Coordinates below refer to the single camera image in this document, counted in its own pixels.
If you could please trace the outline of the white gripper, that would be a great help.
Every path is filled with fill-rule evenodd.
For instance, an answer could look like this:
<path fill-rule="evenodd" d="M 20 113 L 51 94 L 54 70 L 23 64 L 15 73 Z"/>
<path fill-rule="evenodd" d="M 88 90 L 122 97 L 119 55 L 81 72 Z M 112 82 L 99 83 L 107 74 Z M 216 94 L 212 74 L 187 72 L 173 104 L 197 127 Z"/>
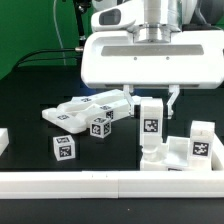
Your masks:
<path fill-rule="evenodd" d="M 135 88 L 167 88 L 167 116 L 186 89 L 214 89 L 224 82 L 224 31 L 174 33 L 169 43 L 135 43 L 126 31 L 96 32 L 84 47 L 81 78 L 90 88 L 120 88 L 134 116 Z"/>

